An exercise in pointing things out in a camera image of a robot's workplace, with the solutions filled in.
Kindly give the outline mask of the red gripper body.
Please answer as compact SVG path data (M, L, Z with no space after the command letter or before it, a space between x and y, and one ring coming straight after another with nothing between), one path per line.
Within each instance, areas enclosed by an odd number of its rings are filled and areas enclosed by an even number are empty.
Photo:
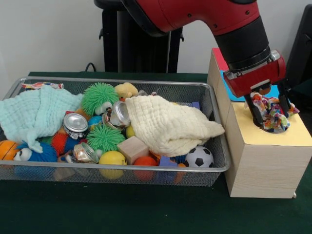
M266 62L241 72L226 71L223 77L232 94L239 98L264 84L278 83L285 77L285 73L283 57L277 50L272 50Z

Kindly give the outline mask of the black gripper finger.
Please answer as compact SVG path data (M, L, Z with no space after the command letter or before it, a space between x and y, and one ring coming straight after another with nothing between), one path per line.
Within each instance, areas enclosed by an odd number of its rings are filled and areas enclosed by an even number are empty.
M279 90L278 99L279 99L280 107L284 113L283 115L285 117L289 117L288 111L290 110L291 105L288 99L288 94L289 94L289 91L291 90L291 87L285 81L279 82L277 87Z
M245 95L244 98L252 114L254 124L256 126L262 126L263 118L261 116L259 109L254 105L250 94Z

